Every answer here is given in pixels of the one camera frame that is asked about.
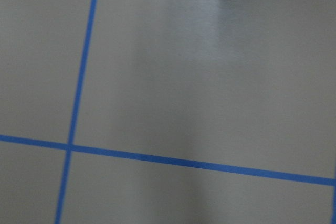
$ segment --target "gray surface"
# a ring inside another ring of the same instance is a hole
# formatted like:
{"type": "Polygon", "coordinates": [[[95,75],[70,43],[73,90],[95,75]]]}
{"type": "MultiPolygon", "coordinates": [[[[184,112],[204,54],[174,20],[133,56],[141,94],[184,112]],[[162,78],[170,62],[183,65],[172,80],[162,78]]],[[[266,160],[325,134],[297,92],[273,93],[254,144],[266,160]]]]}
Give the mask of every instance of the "gray surface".
{"type": "Polygon", "coordinates": [[[335,0],[99,0],[76,144],[333,177],[335,0]]]}
{"type": "Polygon", "coordinates": [[[66,142],[90,0],[0,0],[0,134],[66,142]]]}
{"type": "Polygon", "coordinates": [[[329,224],[332,188],[74,153],[63,224],[329,224]]]}
{"type": "Polygon", "coordinates": [[[0,223],[54,223],[63,159],[63,151],[0,142],[0,223]]]}

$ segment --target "gray tile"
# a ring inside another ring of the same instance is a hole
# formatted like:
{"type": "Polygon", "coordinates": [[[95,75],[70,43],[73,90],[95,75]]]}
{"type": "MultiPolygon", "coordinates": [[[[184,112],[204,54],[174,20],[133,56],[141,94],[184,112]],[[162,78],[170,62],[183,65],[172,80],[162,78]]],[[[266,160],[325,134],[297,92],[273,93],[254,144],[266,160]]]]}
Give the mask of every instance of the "gray tile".
{"type": "Polygon", "coordinates": [[[64,151],[0,142],[0,223],[54,223],[64,151]]]}
{"type": "Polygon", "coordinates": [[[62,222],[328,224],[332,189],[74,153],[62,222]]]}
{"type": "Polygon", "coordinates": [[[0,0],[0,134],[67,140],[90,0],[0,0]]]}
{"type": "Polygon", "coordinates": [[[99,0],[76,143],[334,176],[335,0],[99,0]]]}

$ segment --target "grid square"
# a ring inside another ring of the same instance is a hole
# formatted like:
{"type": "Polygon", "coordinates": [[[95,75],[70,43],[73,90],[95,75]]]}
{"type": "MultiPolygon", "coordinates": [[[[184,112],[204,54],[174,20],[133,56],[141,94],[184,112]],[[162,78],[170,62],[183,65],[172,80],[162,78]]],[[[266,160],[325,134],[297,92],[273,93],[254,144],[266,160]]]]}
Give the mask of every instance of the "grid square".
{"type": "Polygon", "coordinates": [[[64,151],[0,142],[0,223],[53,223],[64,151]]]}
{"type": "Polygon", "coordinates": [[[328,224],[332,190],[73,153],[62,223],[328,224]]]}
{"type": "Polygon", "coordinates": [[[66,142],[90,0],[0,0],[0,133],[66,142]]]}
{"type": "Polygon", "coordinates": [[[333,177],[335,11],[99,0],[76,144],[333,177]]]}

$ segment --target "horizontal blue line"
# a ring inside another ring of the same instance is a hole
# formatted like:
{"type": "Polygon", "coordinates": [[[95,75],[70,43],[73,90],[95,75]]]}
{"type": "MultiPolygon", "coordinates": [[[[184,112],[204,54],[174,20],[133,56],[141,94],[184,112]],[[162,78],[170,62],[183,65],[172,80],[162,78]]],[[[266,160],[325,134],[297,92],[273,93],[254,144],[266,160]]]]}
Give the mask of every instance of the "horizontal blue line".
{"type": "MultiPolygon", "coordinates": [[[[47,142],[47,141],[41,141],[41,140],[32,140],[28,138],[13,137],[13,136],[0,135],[0,141],[17,143],[17,144],[41,146],[41,147],[47,147],[47,148],[53,148],[53,149],[59,149],[59,150],[66,150],[68,148],[67,144],[47,142]]],[[[200,168],[200,169],[206,169],[206,170],[216,170],[219,172],[226,172],[226,173],[235,173],[235,174],[250,175],[250,176],[257,176],[257,177],[264,177],[264,178],[282,179],[282,180],[289,180],[289,181],[296,181],[296,182],[310,183],[310,184],[317,184],[317,185],[325,185],[325,186],[336,186],[336,179],[333,179],[333,178],[308,176],[308,175],[300,175],[300,174],[293,174],[293,173],[274,172],[271,170],[254,169],[254,168],[232,166],[232,165],[222,165],[222,164],[192,161],[192,160],[172,158],[172,157],[154,156],[154,155],[132,153],[132,152],[122,152],[122,151],[115,151],[115,150],[108,150],[108,149],[87,147],[87,146],[80,146],[80,145],[72,145],[71,151],[80,152],[80,153],[89,153],[89,154],[95,154],[95,155],[101,155],[101,156],[127,158],[127,159],[147,161],[147,162],[153,162],[153,163],[186,166],[186,167],[200,168]]]]}
{"type": "Polygon", "coordinates": [[[323,177],[315,177],[315,176],[292,174],[292,173],[273,172],[270,170],[261,170],[261,169],[246,168],[246,167],[239,167],[239,166],[221,165],[221,164],[214,164],[214,163],[207,163],[207,162],[192,161],[192,160],[172,158],[172,157],[162,157],[162,156],[146,155],[146,154],[139,154],[139,153],[114,151],[114,150],[100,149],[100,148],[95,148],[95,147],[74,145],[72,147],[72,151],[103,155],[103,156],[128,158],[128,159],[148,161],[148,162],[161,163],[161,164],[186,166],[186,167],[200,168],[200,169],[206,169],[206,170],[216,170],[216,171],[227,172],[227,173],[283,179],[283,180],[290,180],[290,181],[304,182],[304,183],[311,183],[311,184],[318,184],[318,185],[325,185],[325,186],[335,186],[336,185],[336,180],[333,178],[323,178],[323,177]]]}
{"type": "Polygon", "coordinates": [[[66,150],[68,148],[68,145],[63,144],[63,143],[34,140],[34,139],[16,137],[16,136],[0,135],[0,141],[16,143],[16,144],[26,144],[26,145],[32,145],[32,146],[47,147],[47,148],[59,149],[59,150],[66,150]]]}

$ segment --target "blue grid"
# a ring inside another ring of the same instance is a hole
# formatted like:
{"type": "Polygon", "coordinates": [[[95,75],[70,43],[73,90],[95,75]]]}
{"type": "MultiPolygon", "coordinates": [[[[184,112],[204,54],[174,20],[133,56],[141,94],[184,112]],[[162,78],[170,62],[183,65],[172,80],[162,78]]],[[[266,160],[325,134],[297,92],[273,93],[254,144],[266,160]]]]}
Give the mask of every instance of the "blue grid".
{"type": "Polygon", "coordinates": [[[58,195],[58,203],[57,203],[57,209],[56,209],[56,215],[55,215],[55,224],[61,223],[62,210],[63,210],[64,200],[65,200],[65,195],[66,195],[67,181],[68,181],[68,175],[70,171],[72,152],[88,153],[88,154],[111,156],[111,157],[118,157],[118,158],[127,158],[127,159],[139,160],[139,161],[147,161],[147,162],[169,164],[169,165],[176,165],[176,166],[185,166],[185,167],[192,167],[192,168],[199,168],[199,169],[206,169],[206,170],[215,170],[215,171],[226,172],[226,173],[235,173],[235,174],[258,176],[258,177],[264,177],[264,178],[290,180],[290,181],[301,182],[301,183],[332,186],[334,187],[334,195],[333,195],[333,216],[331,219],[331,224],[336,224],[336,177],[335,178],[325,178],[325,177],[308,176],[308,175],[293,174],[293,173],[283,173],[283,172],[276,172],[276,171],[271,171],[271,170],[231,166],[231,165],[224,165],[224,164],[215,164],[215,163],[208,163],[208,162],[199,162],[199,161],[192,161],[192,160],[186,160],[186,159],[180,159],[180,158],[171,158],[171,157],[163,157],[163,156],[155,156],[155,155],[146,155],[146,154],[140,154],[140,153],[123,152],[123,151],[117,151],[117,150],[109,150],[109,149],[95,148],[95,147],[88,147],[88,146],[81,146],[81,145],[73,144],[75,133],[76,133],[76,124],[77,124],[78,112],[79,112],[79,107],[80,107],[80,99],[81,99],[83,82],[84,82],[84,77],[85,77],[87,58],[88,58],[88,53],[89,53],[89,48],[90,48],[90,40],[91,40],[91,34],[92,34],[92,28],[93,28],[94,14],[96,11],[96,5],[97,5],[97,0],[91,0],[89,17],[88,17],[88,22],[87,22],[87,30],[86,30],[86,35],[85,35],[85,40],[84,40],[84,45],[83,45],[83,52],[82,52],[79,75],[78,75],[78,80],[77,80],[76,94],[75,94],[75,99],[73,102],[72,117],[71,117],[70,130],[69,130],[67,144],[50,142],[50,141],[34,140],[34,139],[23,138],[23,137],[0,135],[0,141],[3,141],[3,142],[25,144],[25,145],[46,147],[46,148],[66,151],[64,167],[63,167],[63,172],[62,172],[62,179],[61,179],[60,190],[59,190],[59,195],[58,195]]]}

